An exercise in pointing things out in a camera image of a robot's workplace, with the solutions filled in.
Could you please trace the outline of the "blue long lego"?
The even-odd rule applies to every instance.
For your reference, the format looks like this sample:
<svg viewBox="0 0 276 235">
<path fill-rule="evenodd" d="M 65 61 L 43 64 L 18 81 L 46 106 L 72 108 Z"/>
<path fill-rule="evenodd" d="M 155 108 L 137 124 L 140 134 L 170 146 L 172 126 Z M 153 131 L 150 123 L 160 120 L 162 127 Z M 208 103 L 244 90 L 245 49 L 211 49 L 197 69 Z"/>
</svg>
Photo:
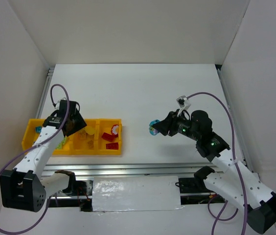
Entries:
<svg viewBox="0 0 276 235">
<path fill-rule="evenodd" d="M 35 132 L 36 133 L 41 133 L 41 130 L 42 130 L 42 126 L 37 126 L 37 127 L 35 127 Z"/>
</svg>

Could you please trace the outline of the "white taped sheet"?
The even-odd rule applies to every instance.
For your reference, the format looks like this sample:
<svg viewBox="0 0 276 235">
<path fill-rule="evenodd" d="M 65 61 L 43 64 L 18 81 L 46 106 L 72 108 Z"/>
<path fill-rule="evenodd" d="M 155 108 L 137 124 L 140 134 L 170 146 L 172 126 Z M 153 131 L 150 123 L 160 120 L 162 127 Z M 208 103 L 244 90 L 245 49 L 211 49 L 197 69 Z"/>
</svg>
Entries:
<svg viewBox="0 0 276 235">
<path fill-rule="evenodd" d="M 177 176 L 96 177 L 94 212 L 172 211 L 182 208 Z"/>
</svg>

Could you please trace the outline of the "red rectangular lego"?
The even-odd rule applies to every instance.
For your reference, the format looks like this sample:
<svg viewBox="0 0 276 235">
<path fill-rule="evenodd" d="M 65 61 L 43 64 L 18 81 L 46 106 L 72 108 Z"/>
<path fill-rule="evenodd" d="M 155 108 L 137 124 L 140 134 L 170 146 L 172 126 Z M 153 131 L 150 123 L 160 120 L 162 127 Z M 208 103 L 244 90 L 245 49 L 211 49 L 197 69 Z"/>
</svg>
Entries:
<svg viewBox="0 0 276 235">
<path fill-rule="evenodd" d="M 112 134 L 108 134 L 106 132 L 104 132 L 101 136 L 101 138 L 105 141 L 108 141 L 108 142 L 113 142 L 115 140 L 115 136 L 112 135 Z"/>
</svg>

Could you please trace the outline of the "aluminium rail frame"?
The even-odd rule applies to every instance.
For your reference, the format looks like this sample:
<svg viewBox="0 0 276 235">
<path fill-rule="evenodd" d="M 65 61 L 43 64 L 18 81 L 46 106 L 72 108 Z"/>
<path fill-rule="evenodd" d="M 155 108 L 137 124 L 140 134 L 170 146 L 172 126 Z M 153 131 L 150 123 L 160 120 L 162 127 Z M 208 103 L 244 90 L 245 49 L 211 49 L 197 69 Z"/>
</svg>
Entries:
<svg viewBox="0 0 276 235">
<path fill-rule="evenodd" d="M 213 64 L 57 64 L 50 85 L 61 84 L 79 102 L 82 117 L 122 121 L 119 156 L 58 155 L 48 161 L 43 176 L 59 169 L 73 171 L 81 180 L 95 177 L 175 175 L 191 177 L 208 165 L 195 142 L 176 135 L 152 136 L 149 123 L 178 108 L 179 96 L 191 96 L 190 110 L 204 110 L 213 130 L 226 142 L 231 128 L 221 103 L 225 102 Z"/>
</svg>

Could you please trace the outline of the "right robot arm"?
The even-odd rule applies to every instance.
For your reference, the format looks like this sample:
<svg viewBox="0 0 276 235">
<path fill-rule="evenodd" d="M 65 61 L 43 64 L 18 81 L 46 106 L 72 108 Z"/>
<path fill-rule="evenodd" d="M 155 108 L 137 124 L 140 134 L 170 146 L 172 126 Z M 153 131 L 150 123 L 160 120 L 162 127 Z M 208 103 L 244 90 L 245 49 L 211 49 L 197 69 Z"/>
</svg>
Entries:
<svg viewBox="0 0 276 235">
<path fill-rule="evenodd" d="M 210 167 L 203 167 L 195 177 L 205 188 L 219 194 L 242 213 L 247 224 L 257 233 L 264 234 L 276 223 L 276 192 L 263 184 L 240 160 L 234 158 L 231 148 L 212 130 L 212 120 L 205 111 L 169 112 L 162 120 L 150 123 L 153 135 L 182 134 L 196 142 L 199 154 L 218 167 L 223 175 Z"/>
</svg>

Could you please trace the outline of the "small orange lego in bin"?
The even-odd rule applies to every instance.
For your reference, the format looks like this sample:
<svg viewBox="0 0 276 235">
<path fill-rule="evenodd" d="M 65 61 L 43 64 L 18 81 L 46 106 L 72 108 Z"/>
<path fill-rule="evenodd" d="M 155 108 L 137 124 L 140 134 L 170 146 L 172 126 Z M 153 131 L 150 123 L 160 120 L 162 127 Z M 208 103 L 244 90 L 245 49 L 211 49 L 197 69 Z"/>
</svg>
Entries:
<svg viewBox="0 0 276 235">
<path fill-rule="evenodd" d="M 86 148 L 90 150 L 94 149 L 94 141 L 93 140 L 87 141 Z"/>
</svg>

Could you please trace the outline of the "red arched lego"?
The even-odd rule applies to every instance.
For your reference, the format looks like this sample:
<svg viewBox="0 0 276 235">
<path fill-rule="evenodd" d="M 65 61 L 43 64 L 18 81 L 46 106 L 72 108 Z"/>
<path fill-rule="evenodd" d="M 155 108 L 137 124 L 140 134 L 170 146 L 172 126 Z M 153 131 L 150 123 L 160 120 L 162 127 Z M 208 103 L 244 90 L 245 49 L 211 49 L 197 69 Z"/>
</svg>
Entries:
<svg viewBox="0 0 276 235">
<path fill-rule="evenodd" d="M 117 136 L 119 133 L 119 125 L 115 124 L 111 127 L 111 135 Z"/>
</svg>

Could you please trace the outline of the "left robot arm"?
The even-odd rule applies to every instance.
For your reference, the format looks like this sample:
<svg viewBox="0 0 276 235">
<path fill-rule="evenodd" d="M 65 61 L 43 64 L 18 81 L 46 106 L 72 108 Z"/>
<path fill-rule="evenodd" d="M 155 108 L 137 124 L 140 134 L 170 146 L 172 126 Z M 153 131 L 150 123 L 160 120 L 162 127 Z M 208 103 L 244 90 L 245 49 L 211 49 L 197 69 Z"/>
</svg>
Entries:
<svg viewBox="0 0 276 235">
<path fill-rule="evenodd" d="M 57 192 L 73 194 L 77 191 L 78 182 L 71 171 L 57 170 L 45 179 L 41 175 L 64 138 L 87 126 L 79 110 L 78 102 L 61 100 L 56 110 L 44 120 L 33 149 L 27 151 L 12 170 L 4 170 L 0 174 L 4 207 L 38 212 L 45 201 Z"/>
</svg>

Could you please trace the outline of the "yellow rounded lego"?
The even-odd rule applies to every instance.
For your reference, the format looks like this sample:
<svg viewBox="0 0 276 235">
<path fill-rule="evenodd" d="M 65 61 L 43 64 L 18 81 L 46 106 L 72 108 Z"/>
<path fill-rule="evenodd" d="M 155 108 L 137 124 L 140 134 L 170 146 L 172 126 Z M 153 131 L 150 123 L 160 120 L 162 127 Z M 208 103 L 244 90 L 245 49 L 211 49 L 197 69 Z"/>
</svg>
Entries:
<svg viewBox="0 0 276 235">
<path fill-rule="evenodd" d="M 84 130 L 90 136 L 93 136 L 95 134 L 95 128 L 92 126 L 86 126 Z"/>
</svg>

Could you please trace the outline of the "yellow lego brick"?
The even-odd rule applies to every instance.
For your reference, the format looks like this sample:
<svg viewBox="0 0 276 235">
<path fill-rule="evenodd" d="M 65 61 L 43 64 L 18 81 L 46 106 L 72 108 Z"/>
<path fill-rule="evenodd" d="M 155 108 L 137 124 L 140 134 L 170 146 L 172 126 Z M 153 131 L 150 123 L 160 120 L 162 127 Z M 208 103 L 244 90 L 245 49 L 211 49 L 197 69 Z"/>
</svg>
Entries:
<svg viewBox="0 0 276 235">
<path fill-rule="evenodd" d="M 87 137 L 87 133 L 86 133 L 85 130 L 81 130 L 81 131 L 78 132 L 78 139 L 79 140 L 83 141 L 83 140 L 86 139 L 86 137 Z"/>
</svg>

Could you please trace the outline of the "teal decorated round lego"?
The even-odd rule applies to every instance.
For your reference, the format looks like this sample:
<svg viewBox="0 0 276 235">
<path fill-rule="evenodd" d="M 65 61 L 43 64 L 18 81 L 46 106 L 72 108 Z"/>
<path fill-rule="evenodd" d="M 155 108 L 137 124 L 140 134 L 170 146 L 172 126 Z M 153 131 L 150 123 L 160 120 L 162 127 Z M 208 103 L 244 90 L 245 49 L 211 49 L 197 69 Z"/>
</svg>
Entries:
<svg viewBox="0 0 276 235">
<path fill-rule="evenodd" d="M 154 124 L 158 123 L 159 120 L 156 119 L 156 120 L 153 120 L 149 123 L 149 133 L 152 135 L 152 136 L 155 136 L 158 134 L 158 131 L 153 127 Z"/>
</svg>

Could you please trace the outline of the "light green lego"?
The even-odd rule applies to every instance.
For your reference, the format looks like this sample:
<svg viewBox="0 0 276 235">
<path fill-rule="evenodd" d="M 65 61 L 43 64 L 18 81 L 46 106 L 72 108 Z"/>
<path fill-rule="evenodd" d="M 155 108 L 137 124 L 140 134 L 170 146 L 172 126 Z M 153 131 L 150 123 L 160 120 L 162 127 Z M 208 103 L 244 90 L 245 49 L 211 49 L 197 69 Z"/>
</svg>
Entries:
<svg viewBox="0 0 276 235">
<path fill-rule="evenodd" d="M 66 144 L 69 141 L 68 137 L 64 137 L 64 139 L 62 140 L 62 144 Z"/>
</svg>

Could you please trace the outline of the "pale green small lego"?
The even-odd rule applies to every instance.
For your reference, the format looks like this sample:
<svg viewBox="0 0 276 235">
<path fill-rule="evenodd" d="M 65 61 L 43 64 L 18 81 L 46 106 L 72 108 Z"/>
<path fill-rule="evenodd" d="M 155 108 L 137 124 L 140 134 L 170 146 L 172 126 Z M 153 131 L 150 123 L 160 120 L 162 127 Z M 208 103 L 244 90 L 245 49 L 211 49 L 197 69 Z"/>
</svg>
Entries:
<svg viewBox="0 0 276 235">
<path fill-rule="evenodd" d="M 61 143 L 58 144 L 57 147 L 56 147 L 56 149 L 61 150 L 62 149 L 62 144 Z"/>
</svg>

